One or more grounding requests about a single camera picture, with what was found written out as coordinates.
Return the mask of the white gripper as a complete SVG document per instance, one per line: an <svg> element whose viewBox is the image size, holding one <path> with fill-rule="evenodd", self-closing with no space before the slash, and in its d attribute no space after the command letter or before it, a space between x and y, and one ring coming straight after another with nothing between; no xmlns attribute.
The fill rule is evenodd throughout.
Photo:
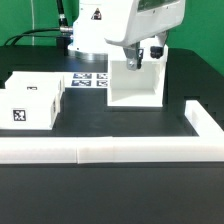
<svg viewBox="0 0 224 224"><path fill-rule="evenodd" d="M153 59L161 58L168 37L167 30L183 21L185 2L186 0L106 0L105 41L124 47L127 68L139 70L144 55L139 41L156 35L155 44L150 47L150 56Z"/></svg>

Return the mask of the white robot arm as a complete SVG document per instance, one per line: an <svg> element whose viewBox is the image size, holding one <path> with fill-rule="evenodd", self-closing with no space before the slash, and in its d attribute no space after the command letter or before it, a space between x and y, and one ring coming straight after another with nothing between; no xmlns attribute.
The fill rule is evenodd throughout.
<svg viewBox="0 0 224 224"><path fill-rule="evenodd" d="M108 44L120 46L127 68L140 69L140 42L154 38L151 57L162 57L168 31L183 21L185 3L186 0L79 0L79 16L73 23L69 49L78 58L103 60Z"/></svg>

